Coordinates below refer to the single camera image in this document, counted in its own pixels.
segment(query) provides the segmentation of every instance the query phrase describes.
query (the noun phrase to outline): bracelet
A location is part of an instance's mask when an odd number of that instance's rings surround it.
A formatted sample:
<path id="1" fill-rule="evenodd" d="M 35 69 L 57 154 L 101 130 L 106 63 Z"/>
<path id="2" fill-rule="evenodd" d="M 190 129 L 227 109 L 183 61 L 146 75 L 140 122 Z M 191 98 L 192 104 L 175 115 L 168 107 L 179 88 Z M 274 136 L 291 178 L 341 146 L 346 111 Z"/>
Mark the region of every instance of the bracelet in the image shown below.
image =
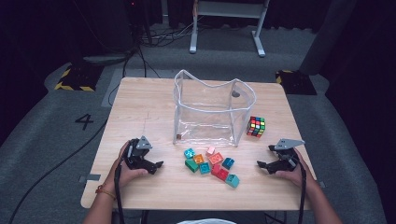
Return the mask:
<path id="1" fill-rule="evenodd" d="M 104 185 L 105 185 L 105 184 L 99 185 L 99 186 L 98 186 L 98 189 L 95 191 L 95 193 L 105 193 L 105 194 L 107 194 L 108 196 L 112 197 L 114 201 L 116 201 L 116 195 L 114 195 L 114 194 L 111 193 L 111 192 L 108 192 L 108 191 L 105 190 L 105 189 L 102 189 L 102 187 L 103 187 Z"/>

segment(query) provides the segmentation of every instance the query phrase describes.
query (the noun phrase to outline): black base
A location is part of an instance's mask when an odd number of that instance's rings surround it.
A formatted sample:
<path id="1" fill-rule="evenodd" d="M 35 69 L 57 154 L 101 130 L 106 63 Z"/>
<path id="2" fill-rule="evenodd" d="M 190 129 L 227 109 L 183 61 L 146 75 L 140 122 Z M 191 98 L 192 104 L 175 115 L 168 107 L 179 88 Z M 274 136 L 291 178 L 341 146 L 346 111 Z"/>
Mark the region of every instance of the black base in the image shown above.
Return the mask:
<path id="1" fill-rule="evenodd" d="M 83 67 L 70 65 L 62 75 L 55 90 L 96 91 L 96 83 L 102 74 L 103 66 L 85 64 Z"/>
<path id="2" fill-rule="evenodd" d="M 277 71 L 276 82 L 282 85 L 286 94 L 317 95 L 309 76 L 299 71 Z"/>

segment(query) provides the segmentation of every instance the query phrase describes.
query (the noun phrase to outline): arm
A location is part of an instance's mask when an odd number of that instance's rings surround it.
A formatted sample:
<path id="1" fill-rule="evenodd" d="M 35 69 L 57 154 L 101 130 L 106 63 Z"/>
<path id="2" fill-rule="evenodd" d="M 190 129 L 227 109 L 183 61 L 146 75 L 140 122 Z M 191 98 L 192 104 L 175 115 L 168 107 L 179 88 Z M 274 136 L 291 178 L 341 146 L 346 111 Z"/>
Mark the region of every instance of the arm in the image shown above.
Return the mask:
<path id="1" fill-rule="evenodd" d="M 106 191 L 109 194 L 103 193 L 103 192 L 96 194 L 96 197 L 92 203 L 92 206 L 91 206 L 90 210 L 88 211 L 87 216 L 84 219 L 84 222 L 83 222 L 84 224 L 88 224 L 88 223 L 109 224 L 109 223 L 111 223 L 111 213 L 113 210 L 113 203 L 114 203 L 114 198 L 111 196 L 111 194 L 116 195 L 116 190 L 115 190 L 115 185 L 114 185 L 114 174 L 115 174 L 116 168 L 119 164 L 122 153 L 127 146 L 128 146 L 128 142 L 126 142 L 123 145 L 123 147 L 121 148 L 120 155 L 114 161 L 113 165 L 111 166 L 108 176 L 101 188 L 103 191 Z M 121 169 L 121 175 L 120 175 L 120 188 L 126 186 L 133 179 L 135 179 L 141 175 L 148 174 L 148 172 L 145 169 L 130 170 L 126 166 L 124 161 L 121 163 L 121 166 L 123 168 Z"/>
<path id="2" fill-rule="evenodd" d="M 312 204 L 312 210 L 314 211 L 315 222 L 318 224 L 323 223 L 342 223 L 340 217 L 335 213 L 332 205 L 327 200 L 325 194 L 321 190 L 320 186 L 318 185 L 317 181 L 312 176 L 311 172 L 309 171 L 308 166 L 306 165 L 305 161 L 303 160 L 300 152 L 295 149 L 301 164 L 306 170 L 306 196 Z M 298 187 L 302 186 L 302 175 L 300 164 L 297 165 L 292 172 L 288 171 L 277 171 L 276 175 L 282 178 L 286 178 L 293 182 Z"/>

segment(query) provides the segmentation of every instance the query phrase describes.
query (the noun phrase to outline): colorful cube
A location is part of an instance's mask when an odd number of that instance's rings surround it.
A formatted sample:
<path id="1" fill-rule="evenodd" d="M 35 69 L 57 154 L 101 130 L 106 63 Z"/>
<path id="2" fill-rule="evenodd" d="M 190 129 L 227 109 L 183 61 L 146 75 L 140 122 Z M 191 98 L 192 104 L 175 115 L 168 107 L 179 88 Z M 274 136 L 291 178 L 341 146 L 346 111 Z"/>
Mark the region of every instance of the colorful cube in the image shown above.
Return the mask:
<path id="1" fill-rule="evenodd" d="M 209 174 L 210 173 L 210 166 L 209 162 L 203 162 L 199 165 L 199 170 L 201 171 L 201 175 Z"/>
<path id="2" fill-rule="evenodd" d="M 234 160 L 231 158 L 226 158 L 222 164 L 224 168 L 227 170 L 230 170 L 230 168 L 233 166 Z"/>
<path id="3" fill-rule="evenodd" d="M 233 188 L 238 187 L 239 178 L 237 175 L 228 175 L 225 182 Z"/>
<path id="4" fill-rule="evenodd" d="M 206 151 L 206 156 L 210 157 L 213 154 L 215 154 L 215 148 L 214 147 L 209 147 L 209 149 Z"/>
<path id="5" fill-rule="evenodd" d="M 193 173 L 195 173 L 199 168 L 199 165 L 193 159 L 186 159 L 184 164 L 186 164 Z"/>
<path id="6" fill-rule="evenodd" d="M 220 169 L 218 174 L 216 175 L 220 180 L 225 181 L 227 179 L 228 176 L 228 171 L 224 170 L 224 169 Z"/>
<path id="7" fill-rule="evenodd" d="M 210 163 L 212 165 L 223 161 L 223 157 L 221 156 L 221 154 L 219 152 L 217 152 L 217 153 L 213 154 L 212 156 L 208 157 L 208 159 L 209 159 L 209 161 L 210 161 Z"/>
<path id="8" fill-rule="evenodd" d="M 265 119 L 251 116 L 247 124 L 247 135 L 261 137 L 264 131 Z"/>
<path id="9" fill-rule="evenodd" d="M 189 148 L 184 151 L 184 155 L 186 156 L 187 159 L 192 159 L 195 155 L 195 152 L 192 148 Z"/>
<path id="10" fill-rule="evenodd" d="M 212 175 L 215 175 L 215 176 L 217 176 L 218 175 L 218 173 L 219 173 L 219 171 L 220 171 L 220 164 L 214 164 L 213 165 L 213 167 L 212 167 L 212 171 L 210 172 Z"/>
<path id="11" fill-rule="evenodd" d="M 202 154 L 195 155 L 193 159 L 197 164 L 201 164 L 204 162 L 204 157 L 202 156 Z"/>

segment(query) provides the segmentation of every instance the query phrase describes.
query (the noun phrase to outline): power cord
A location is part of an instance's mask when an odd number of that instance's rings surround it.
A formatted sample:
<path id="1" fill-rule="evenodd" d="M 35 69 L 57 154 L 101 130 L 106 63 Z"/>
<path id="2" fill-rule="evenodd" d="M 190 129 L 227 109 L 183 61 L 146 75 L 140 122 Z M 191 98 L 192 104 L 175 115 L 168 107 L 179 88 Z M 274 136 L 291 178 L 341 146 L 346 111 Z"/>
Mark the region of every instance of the power cord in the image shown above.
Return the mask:
<path id="1" fill-rule="evenodd" d="M 64 164 L 66 161 L 68 161 L 70 158 L 72 158 L 74 155 L 76 155 L 77 153 L 79 153 L 85 146 L 87 146 L 94 137 L 96 137 L 96 135 L 99 134 L 99 132 L 101 132 L 101 130 L 106 126 L 107 124 L 107 119 L 105 120 L 105 122 L 102 124 L 102 126 L 99 128 L 98 131 L 96 131 L 96 133 L 84 144 L 82 145 L 79 149 L 77 149 L 76 151 L 74 151 L 72 154 L 70 154 L 68 157 L 66 157 L 63 161 L 59 162 L 57 165 L 55 165 L 52 169 L 50 169 L 49 171 L 47 171 L 44 175 L 42 175 L 40 178 L 38 178 L 38 180 L 32 185 L 32 187 L 30 187 L 26 193 L 23 195 L 23 197 L 21 198 L 21 200 L 18 202 L 17 207 L 14 209 L 14 211 L 12 212 L 12 216 L 8 221 L 8 224 L 11 224 L 14 221 L 15 216 L 18 213 L 18 210 L 20 209 L 23 201 L 26 199 L 26 197 L 29 195 L 29 193 L 35 188 L 35 186 L 38 185 L 38 183 L 41 182 L 41 180 L 43 180 L 45 177 L 47 177 L 50 173 L 52 173 L 54 170 L 56 170 L 58 167 L 60 167 L 62 164 Z"/>

